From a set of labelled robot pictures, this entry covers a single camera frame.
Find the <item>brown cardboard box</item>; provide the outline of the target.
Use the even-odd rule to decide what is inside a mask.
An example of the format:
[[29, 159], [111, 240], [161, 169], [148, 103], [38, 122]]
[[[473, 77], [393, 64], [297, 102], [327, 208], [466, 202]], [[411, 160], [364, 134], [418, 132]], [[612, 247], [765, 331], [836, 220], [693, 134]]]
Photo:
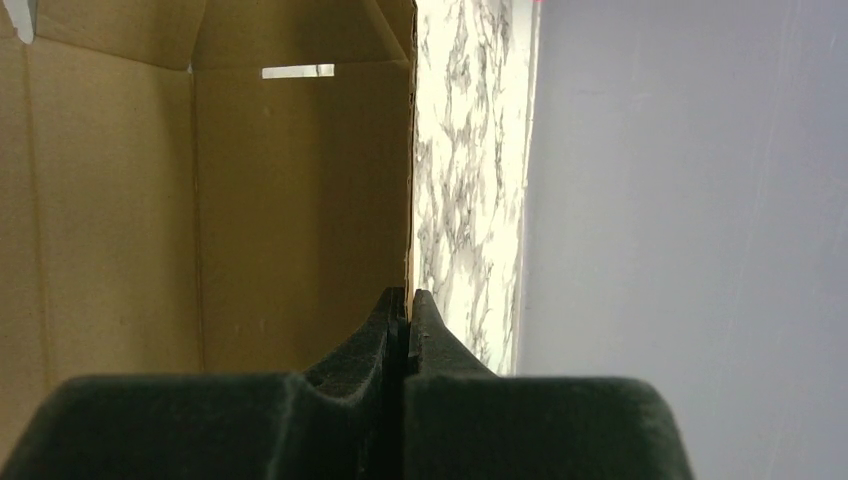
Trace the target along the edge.
[[408, 277], [411, 1], [1, 5], [1, 453], [61, 382], [301, 370]]

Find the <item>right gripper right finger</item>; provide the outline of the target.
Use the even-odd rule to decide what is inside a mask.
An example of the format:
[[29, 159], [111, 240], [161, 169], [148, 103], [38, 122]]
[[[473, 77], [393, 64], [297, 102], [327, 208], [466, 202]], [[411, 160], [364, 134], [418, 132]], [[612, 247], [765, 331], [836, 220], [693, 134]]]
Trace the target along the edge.
[[406, 478], [692, 477], [672, 411], [649, 383], [500, 377], [450, 332], [428, 291], [411, 311]]

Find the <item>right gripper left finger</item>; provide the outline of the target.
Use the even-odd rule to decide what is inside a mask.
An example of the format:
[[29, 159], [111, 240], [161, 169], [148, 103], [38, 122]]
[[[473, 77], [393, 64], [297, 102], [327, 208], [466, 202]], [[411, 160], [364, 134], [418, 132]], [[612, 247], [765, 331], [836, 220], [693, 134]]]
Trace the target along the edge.
[[61, 384], [5, 479], [399, 479], [404, 290], [304, 372], [101, 375]]

